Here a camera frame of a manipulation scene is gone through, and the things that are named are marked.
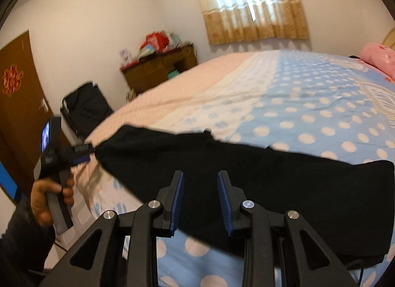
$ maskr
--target black cable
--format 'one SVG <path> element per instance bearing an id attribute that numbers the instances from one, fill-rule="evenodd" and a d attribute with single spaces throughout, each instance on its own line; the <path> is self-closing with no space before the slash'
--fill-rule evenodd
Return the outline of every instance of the black cable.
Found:
<path id="1" fill-rule="evenodd" d="M 359 280 L 358 280 L 358 286 L 361 286 L 362 277 L 363 277 L 363 270 L 365 267 L 365 263 L 363 262 L 363 260 L 358 259 L 358 260 L 352 261 L 346 265 L 346 268 L 347 268 L 347 270 L 350 270 L 350 268 L 355 267 L 356 265 L 358 265 L 357 269 L 359 268 L 361 270 L 361 273 L 359 274 Z"/>
<path id="2" fill-rule="evenodd" d="M 63 249 L 65 252 L 68 252 L 68 250 L 65 247 L 62 247 L 57 242 L 55 242 L 55 245 L 58 246 L 60 249 Z"/>

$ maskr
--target headboard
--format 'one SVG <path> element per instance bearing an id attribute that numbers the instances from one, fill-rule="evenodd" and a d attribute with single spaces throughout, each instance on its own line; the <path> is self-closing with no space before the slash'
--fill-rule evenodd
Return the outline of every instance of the headboard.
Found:
<path id="1" fill-rule="evenodd" d="M 384 39 L 383 45 L 395 50 L 395 27 L 388 33 L 387 37 Z"/>

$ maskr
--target small display screen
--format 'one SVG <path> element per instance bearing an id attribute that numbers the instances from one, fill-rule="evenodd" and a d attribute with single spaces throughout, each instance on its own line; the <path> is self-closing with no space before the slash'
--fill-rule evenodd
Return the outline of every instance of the small display screen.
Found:
<path id="1" fill-rule="evenodd" d="M 41 152 L 44 152 L 49 143 L 49 122 L 45 125 L 41 133 Z"/>

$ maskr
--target blue polka dot bedsheet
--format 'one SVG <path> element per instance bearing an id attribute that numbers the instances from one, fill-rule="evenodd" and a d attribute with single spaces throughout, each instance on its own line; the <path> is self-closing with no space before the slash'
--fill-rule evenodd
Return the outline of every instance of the blue polka dot bedsheet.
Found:
<path id="1" fill-rule="evenodd" d="M 347 57 L 301 51 L 258 52 L 150 127 L 172 132 L 208 128 L 223 141 L 270 145 L 352 164 L 395 161 L 395 86 L 377 70 Z M 88 198 L 95 217 L 108 209 L 125 213 L 141 205 L 116 179 L 99 169 L 89 180 L 96 183 Z M 377 282 L 394 254 L 393 236 L 384 261 L 365 270 L 363 287 Z M 158 239 L 157 257 L 160 286 L 241 286 L 242 259 L 179 230 L 171 239 Z M 357 278 L 359 272 L 352 275 Z M 279 269 L 275 278 L 280 287 Z"/>

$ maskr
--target pink pillow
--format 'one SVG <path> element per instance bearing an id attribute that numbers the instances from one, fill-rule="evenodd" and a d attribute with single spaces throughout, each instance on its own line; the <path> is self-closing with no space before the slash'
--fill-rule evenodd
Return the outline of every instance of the pink pillow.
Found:
<path id="1" fill-rule="evenodd" d="M 362 61 L 377 67 L 395 80 L 395 51 L 384 45 L 368 43 L 360 55 Z"/>

